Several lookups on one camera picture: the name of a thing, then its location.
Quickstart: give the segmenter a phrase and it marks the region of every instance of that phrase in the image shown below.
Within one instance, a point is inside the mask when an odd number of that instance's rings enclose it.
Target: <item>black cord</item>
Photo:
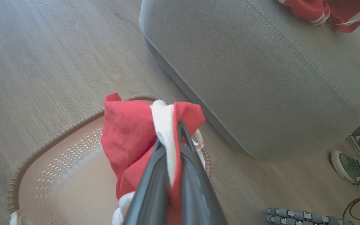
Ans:
[[[353,207],[354,207],[354,205],[356,205],[358,202],[360,202],[360,198],[357,198],[357,199],[355,199],[354,201],[352,201],[350,204],[348,204],[347,208],[345,208],[344,213],[342,214],[342,218],[343,218],[343,219],[345,218],[345,214],[346,214],[346,212],[347,212],[347,210],[348,210],[348,208],[349,208],[349,209],[350,209],[350,210],[349,210],[349,213],[350,213],[351,217],[353,217],[354,219],[360,221],[360,219],[354,217],[353,214],[352,214],[352,212],[351,212],[352,209],[353,209]]]

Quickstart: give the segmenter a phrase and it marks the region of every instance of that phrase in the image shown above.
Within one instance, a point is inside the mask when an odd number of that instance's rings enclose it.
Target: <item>wooden floor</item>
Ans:
[[[107,94],[187,101],[148,53],[141,0],[0,0],[0,225],[6,190],[26,156],[103,108]],[[206,122],[212,185],[229,224],[265,224],[268,207],[341,217],[360,188],[339,177],[328,153],[259,162],[232,150]],[[357,157],[344,140],[332,149]],[[360,205],[356,214],[360,216]]]

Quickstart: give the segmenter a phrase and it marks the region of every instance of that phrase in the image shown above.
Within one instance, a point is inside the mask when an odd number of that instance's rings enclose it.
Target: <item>sneaker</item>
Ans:
[[[338,150],[330,154],[330,160],[337,173],[351,181],[353,184],[360,184],[360,166],[358,160],[350,158]]]
[[[360,157],[360,127],[358,127],[350,136],[348,136],[347,139],[350,141],[357,155]]]

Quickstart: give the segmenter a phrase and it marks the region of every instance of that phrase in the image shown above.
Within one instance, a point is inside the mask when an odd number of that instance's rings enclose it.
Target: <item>laundry basket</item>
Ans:
[[[126,101],[152,104],[156,99]],[[118,201],[116,176],[100,143],[103,122],[104,111],[93,114],[27,158],[10,183],[10,225],[111,224]],[[210,157],[199,130],[195,140],[210,178]]]

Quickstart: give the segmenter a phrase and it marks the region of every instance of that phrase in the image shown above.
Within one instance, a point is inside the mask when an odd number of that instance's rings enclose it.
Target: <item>gray ottoman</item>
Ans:
[[[151,53],[234,149],[304,156],[360,124],[360,30],[312,26],[274,0],[143,0]]]

